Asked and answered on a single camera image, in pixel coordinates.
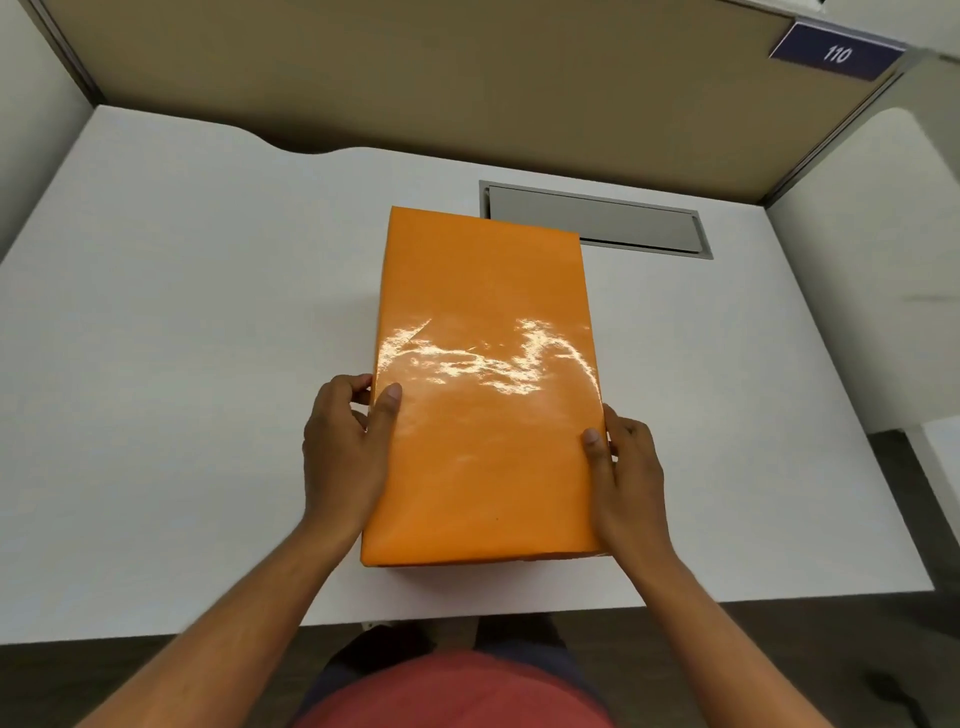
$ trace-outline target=fingernail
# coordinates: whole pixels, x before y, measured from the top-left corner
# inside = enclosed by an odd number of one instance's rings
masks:
[[[400,397],[402,395],[403,395],[403,387],[401,387],[398,382],[394,382],[385,390],[383,390],[384,397],[389,397],[396,401],[400,401]]]

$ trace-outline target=red shirt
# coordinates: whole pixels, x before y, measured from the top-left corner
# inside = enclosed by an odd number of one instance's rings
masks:
[[[612,728],[564,681],[480,652],[441,652],[358,680],[320,701],[295,728]]]

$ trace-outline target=dark floor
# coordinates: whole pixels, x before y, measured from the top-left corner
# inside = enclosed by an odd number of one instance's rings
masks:
[[[936,593],[778,600],[729,610],[838,728],[909,727],[875,697],[866,670],[896,675],[936,728],[960,726],[960,546],[900,433],[872,443],[938,586]],[[666,643],[643,609],[558,614],[555,621],[622,726],[703,726]],[[452,629],[467,630],[468,622]],[[249,726],[283,726],[325,660],[357,625],[302,628]],[[168,638],[0,647],[0,726],[70,726]]]

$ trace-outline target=blue label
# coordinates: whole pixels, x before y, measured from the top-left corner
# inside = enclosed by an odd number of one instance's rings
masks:
[[[798,20],[770,58],[874,81],[903,55],[896,45],[849,36]]]

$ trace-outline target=glossy wrapped package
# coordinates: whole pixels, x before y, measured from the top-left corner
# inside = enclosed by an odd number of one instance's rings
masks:
[[[362,561],[596,553],[580,435],[603,431],[575,233],[394,207],[373,394],[403,385]]]

